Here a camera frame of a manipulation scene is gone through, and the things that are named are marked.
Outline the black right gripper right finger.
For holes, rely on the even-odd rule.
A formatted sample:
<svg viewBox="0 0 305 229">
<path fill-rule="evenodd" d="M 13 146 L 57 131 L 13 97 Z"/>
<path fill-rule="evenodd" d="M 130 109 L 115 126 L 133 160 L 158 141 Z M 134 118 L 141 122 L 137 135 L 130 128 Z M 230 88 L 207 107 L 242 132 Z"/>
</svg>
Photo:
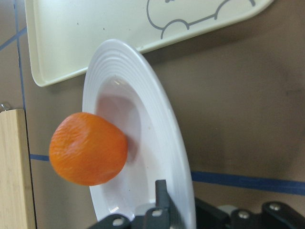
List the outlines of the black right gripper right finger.
<svg viewBox="0 0 305 229">
<path fill-rule="evenodd" d="M 289 205 L 270 201 L 261 212 L 229 207 L 230 213 L 195 198 L 198 229 L 303 229 L 305 218 Z"/>
</svg>

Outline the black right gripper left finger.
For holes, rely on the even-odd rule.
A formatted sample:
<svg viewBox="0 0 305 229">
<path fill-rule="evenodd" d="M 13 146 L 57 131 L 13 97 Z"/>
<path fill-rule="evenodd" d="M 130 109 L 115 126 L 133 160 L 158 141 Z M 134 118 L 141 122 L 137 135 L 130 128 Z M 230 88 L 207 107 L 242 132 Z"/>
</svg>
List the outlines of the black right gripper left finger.
<svg viewBox="0 0 305 229">
<path fill-rule="evenodd" d="M 155 181 L 155 205 L 130 220 L 122 214 L 110 214 L 90 226 L 91 229 L 182 229 L 183 219 L 171 199 L 165 180 Z"/>
</svg>

